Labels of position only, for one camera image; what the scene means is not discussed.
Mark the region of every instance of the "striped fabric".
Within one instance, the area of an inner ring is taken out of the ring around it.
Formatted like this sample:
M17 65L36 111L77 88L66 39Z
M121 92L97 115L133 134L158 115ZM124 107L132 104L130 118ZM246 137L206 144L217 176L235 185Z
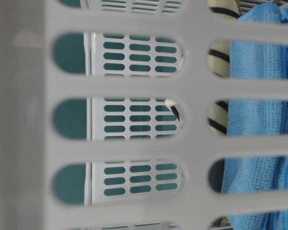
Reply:
M235 20L240 17L241 11L237 0L208 0L213 14L222 19ZM214 43L208 55L209 68L222 78L229 78L229 42ZM208 111L210 129L220 135L227 132L228 101L219 101Z

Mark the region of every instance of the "blue microfiber towel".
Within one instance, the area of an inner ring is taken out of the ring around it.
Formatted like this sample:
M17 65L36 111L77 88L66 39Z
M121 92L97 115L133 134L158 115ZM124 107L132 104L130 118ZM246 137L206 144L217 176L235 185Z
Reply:
M288 23L288 9L266 3L238 19L258 23ZM232 42L233 79L288 79L288 46ZM288 134L288 102L230 100L228 136ZM288 189L288 156L244 157L225 160L222 193L245 194ZM288 230L288 211L228 216L234 230Z

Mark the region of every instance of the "laundry basket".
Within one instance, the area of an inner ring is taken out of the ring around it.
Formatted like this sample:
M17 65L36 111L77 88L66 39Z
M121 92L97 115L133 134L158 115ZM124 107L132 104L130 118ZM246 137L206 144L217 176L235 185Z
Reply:
M264 2L271 1L240 1L243 12ZM68 33L84 34L84 74L53 58ZM79 8L0 1L0 229L208 229L225 215L288 208L288 191L232 196L210 188L209 169L221 158L288 154L288 137L230 140L209 132L207 109L219 99L288 100L288 82L211 73L206 56L216 40L288 44L288 27L218 20L204 0L82 0ZM70 98L87 100L88 140L54 128L55 109ZM182 124L156 119L173 115L166 98L180 105ZM137 115L150 120L133 121ZM65 204L53 178L81 163L86 205Z

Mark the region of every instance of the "towel fold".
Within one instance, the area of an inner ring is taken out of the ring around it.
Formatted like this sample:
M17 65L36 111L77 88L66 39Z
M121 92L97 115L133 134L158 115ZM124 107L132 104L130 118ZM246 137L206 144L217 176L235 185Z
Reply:
M288 23L288 9L266 3L239 21ZM288 46L232 42L230 77L233 79L288 79ZM228 136L288 134L288 102L230 100ZM288 156L243 157L225 160L222 193L245 194L288 189ZM228 216L234 230L288 230L288 211Z

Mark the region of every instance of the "cloth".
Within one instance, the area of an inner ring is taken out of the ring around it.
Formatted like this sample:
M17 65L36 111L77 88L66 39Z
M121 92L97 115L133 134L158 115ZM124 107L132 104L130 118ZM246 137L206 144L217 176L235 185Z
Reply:
M208 6L214 16L220 19L236 20L241 15L237 0L208 0ZM208 54L208 65L213 73L222 78L229 78L229 42L214 43ZM214 103L208 111L209 128L218 135L227 132L228 101Z
M288 23L288 9L266 3L238 19L258 23ZM233 79L288 79L288 46L232 42ZM228 136L288 134L288 102L230 100ZM288 189L288 156L244 157L225 160L222 193L245 194ZM228 216L234 230L288 230L288 211Z

